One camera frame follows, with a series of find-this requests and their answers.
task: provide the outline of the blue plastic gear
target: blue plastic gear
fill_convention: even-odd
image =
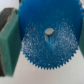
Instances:
[[[23,0],[18,11],[22,50],[25,57],[41,68],[66,64],[78,48],[83,9],[79,0]],[[53,28],[55,42],[44,39],[46,28]]]

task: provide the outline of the gear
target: gear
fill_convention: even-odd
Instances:
[[[83,9],[79,0],[25,0],[18,11],[25,57],[41,68],[66,64],[78,48]],[[44,32],[53,28],[53,43]]]

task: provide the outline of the gear teeth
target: gear teeth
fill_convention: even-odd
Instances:
[[[69,60],[67,59],[67,62],[69,62]]]

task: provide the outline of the green object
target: green object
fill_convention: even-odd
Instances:
[[[83,18],[83,23],[82,23],[82,30],[81,30],[81,35],[80,35],[79,47],[80,47],[82,55],[84,56],[84,18]]]
[[[13,76],[21,49],[17,10],[0,33],[0,52],[5,75]]]

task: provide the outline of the white background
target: white background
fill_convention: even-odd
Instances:
[[[18,0],[0,0],[0,11],[4,7],[18,9]],[[22,52],[13,77],[0,77],[0,84],[84,84],[84,58],[80,50],[72,60],[61,68],[43,70],[35,67]]]

